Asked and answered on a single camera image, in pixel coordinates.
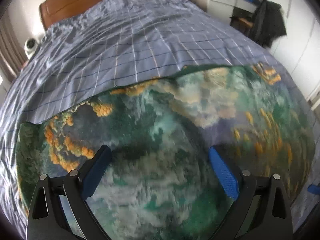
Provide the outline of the green printed silk jacket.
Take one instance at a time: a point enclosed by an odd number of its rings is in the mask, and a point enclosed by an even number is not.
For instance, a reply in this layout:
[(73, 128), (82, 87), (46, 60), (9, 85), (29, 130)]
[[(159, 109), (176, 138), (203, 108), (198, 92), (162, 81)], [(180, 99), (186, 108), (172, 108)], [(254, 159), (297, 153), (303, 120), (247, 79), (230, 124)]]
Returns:
[(88, 205), (114, 239), (207, 239), (232, 200), (210, 146), (257, 176), (278, 173), (293, 202), (308, 179), (319, 121), (274, 67), (186, 66), (109, 89), (41, 124), (20, 125), (18, 189), (25, 208), (39, 176), (66, 175), (106, 145), (113, 155)]

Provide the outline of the beige curtain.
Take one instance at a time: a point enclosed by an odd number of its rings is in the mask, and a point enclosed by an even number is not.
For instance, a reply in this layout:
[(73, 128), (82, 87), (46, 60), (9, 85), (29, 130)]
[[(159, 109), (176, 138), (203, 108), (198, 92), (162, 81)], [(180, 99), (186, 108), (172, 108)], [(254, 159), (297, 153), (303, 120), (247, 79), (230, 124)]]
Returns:
[(26, 61), (27, 56), (18, 43), (6, 11), (1, 17), (1, 70), (10, 83), (19, 75)]

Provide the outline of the black coat on chair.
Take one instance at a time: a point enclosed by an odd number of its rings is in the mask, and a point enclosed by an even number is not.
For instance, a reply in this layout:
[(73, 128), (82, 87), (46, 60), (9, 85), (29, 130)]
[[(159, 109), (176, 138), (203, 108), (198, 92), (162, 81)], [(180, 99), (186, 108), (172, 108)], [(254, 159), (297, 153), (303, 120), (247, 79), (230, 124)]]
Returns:
[(262, 47), (271, 48), (277, 38), (286, 36), (281, 5), (263, 0), (252, 15), (252, 28), (248, 37)]

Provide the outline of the blue checked bed cover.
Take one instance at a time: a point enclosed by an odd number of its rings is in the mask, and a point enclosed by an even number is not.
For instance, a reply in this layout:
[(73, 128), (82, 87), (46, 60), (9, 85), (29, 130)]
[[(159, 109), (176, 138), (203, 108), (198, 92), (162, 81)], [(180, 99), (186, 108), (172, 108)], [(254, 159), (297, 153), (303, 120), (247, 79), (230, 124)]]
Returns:
[[(188, 0), (102, 0), (53, 24), (1, 107), (1, 209), (7, 220), (26, 237), (29, 207), (20, 198), (16, 160), (22, 123), (41, 124), (109, 89), (169, 77), (186, 66), (255, 64), (276, 68), (299, 90), (268, 50)], [(319, 141), (308, 179), (290, 201), (294, 230), (318, 202), (307, 191), (319, 181), (312, 176), (317, 163)]]

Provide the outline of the white desk with drawers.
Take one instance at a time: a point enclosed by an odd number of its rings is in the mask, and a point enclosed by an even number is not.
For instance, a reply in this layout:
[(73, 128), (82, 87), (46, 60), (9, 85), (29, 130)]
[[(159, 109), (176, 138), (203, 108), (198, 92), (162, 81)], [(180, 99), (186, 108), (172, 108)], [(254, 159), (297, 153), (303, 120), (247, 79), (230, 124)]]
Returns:
[(236, 12), (244, 12), (245, 16), (252, 14), (257, 6), (246, 0), (191, 0), (200, 9), (213, 18), (230, 25)]

